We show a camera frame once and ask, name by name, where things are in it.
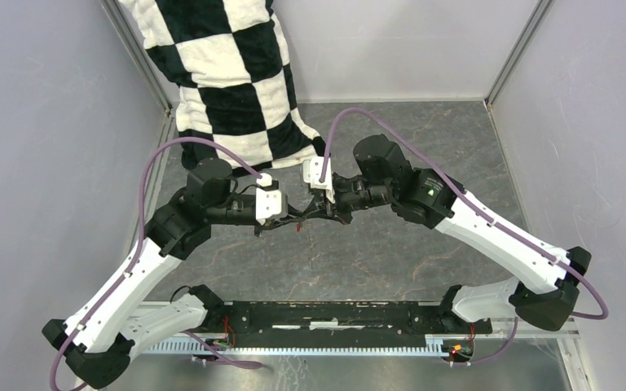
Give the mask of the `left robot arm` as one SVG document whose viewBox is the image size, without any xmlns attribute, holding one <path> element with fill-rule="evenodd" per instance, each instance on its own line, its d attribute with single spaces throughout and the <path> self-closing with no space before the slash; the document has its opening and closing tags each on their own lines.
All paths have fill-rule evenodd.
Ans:
<svg viewBox="0 0 626 391">
<path fill-rule="evenodd" d="M 42 334 L 57 350 L 56 371 L 64 361 L 84 386 L 104 389 L 151 346 L 185 331 L 213 332 L 223 323 L 224 304 L 204 285 L 133 319 L 151 290 L 204 242 L 214 225 L 254 226 L 282 222 L 289 214 L 286 195 L 269 174 L 259 174 L 253 194 L 236 189 L 231 166 L 206 159 L 189 172 L 147 223 L 142 223 L 128 257 L 103 287 L 75 314 L 52 319 Z"/>
</svg>

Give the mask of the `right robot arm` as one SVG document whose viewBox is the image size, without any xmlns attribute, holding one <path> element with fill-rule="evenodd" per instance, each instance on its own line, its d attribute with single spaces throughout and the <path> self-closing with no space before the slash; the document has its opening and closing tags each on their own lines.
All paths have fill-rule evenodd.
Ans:
<svg viewBox="0 0 626 391">
<path fill-rule="evenodd" d="M 434 169 L 411 166 L 400 146 L 386 136 L 362 139 L 353 149 L 360 173 L 342 177 L 321 156 L 302 164 L 313 201 L 308 218 L 348 224 L 355 211 L 388 205 L 406 222 L 451 236 L 511 273 L 499 283 L 455 285 L 443 296 L 440 326 L 459 332 L 469 323 L 517 316 L 534 327 L 558 331 L 573 315 L 579 277 L 591 261 L 581 248 L 559 248 L 537 239 L 493 213 L 456 181 Z"/>
</svg>

